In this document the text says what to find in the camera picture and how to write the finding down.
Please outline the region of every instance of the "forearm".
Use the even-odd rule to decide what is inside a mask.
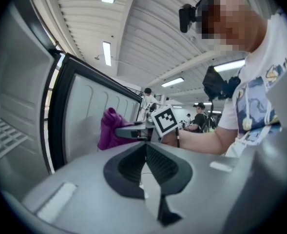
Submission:
[[[223,147],[219,136],[213,133],[196,134],[187,131],[179,131],[180,148],[198,153],[221,155],[227,151]]]
[[[188,131],[195,131],[196,129],[198,128],[198,125],[192,125],[192,126],[187,126],[186,127],[186,130]]]

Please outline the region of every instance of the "black cap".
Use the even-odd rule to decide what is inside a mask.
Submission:
[[[205,109],[205,105],[202,102],[200,102],[197,105],[195,105],[195,107],[200,107],[203,110]]]

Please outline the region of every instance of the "background person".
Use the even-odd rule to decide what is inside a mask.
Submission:
[[[184,121],[186,123],[186,126],[190,126],[192,124],[191,115],[187,114],[187,119]]]
[[[146,118],[146,114],[150,111],[150,108],[154,108],[154,103],[156,105],[160,105],[162,106],[162,103],[160,103],[157,99],[155,99],[154,96],[151,95],[152,93],[152,90],[151,88],[146,88],[144,90],[144,98],[142,100],[142,103],[141,103],[141,110],[140,110],[140,119],[138,120],[145,120]]]
[[[194,120],[192,121],[191,126],[187,126],[185,129],[187,131],[193,132],[193,133],[199,133],[206,121],[206,117],[203,114],[205,109],[205,105],[203,103],[198,103],[196,106],[196,116]]]

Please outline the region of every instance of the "ceiling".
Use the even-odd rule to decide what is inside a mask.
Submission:
[[[179,31],[178,9],[199,0],[33,0],[44,22],[62,48],[120,80],[184,104],[207,100],[202,81],[209,65],[242,59],[244,53],[206,52],[194,38],[194,29]],[[269,18],[277,9],[273,0],[247,0]],[[102,42],[111,43],[112,66],[105,65]],[[229,79],[236,71],[222,72]],[[162,88],[165,80],[183,77],[183,83]],[[222,109],[218,102],[216,108]]]

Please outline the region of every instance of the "refrigerator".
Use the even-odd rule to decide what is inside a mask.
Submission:
[[[46,149],[46,96],[62,54]],[[21,200],[53,170],[99,152],[103,112],[113,107],[135,121],[141,101],[96,68],[56,49],[31,0],[13,0],[0,20],[0,189]]]

